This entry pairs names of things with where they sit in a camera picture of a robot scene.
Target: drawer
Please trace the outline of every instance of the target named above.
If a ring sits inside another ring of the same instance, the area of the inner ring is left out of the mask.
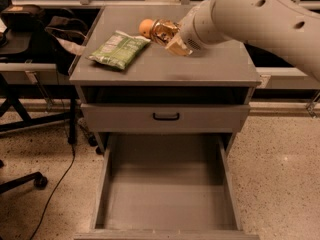
[[[219,132],[241,130],[249,105],[83,104],[93,132]]]
[[[219,135],[112,134],[90,232],[75,239],[246,239]]]

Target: floor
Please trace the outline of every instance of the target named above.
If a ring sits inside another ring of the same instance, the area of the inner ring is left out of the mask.
[[[42,116],[34,112],[32,116]],[[14,112],[0,123],[16,120]],[[44,190],[32,183],[0,195],[0,236],[30,239],[45,204],[73,158],[67,122],[0,134],[0,183],[41,171]],[[75,161],[56,189],[33,239],[73,239],[88,232],[103,156],[79,129]],[[302,104],[255,103],[228,157],[243,229],[261,240],[320,239],[320,120]]]

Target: black handle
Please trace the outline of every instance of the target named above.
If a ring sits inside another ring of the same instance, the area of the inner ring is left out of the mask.
[[[175,113],[174,115],[157,115],[157,113],[153,113],[152,117],[157,121],[177,121],[180,119],[180,113]]]

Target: snack packet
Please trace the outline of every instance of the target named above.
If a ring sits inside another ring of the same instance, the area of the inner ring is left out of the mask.
[[[143,36],[130,36],[117,30],[88,59],[124,70],[149,42]]]

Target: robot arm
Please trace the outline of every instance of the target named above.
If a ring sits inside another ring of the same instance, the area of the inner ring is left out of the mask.
[[[320,16],[290,0],[207,0],[181,24],[179,38],[194,53],[236,39],[320,81]]]

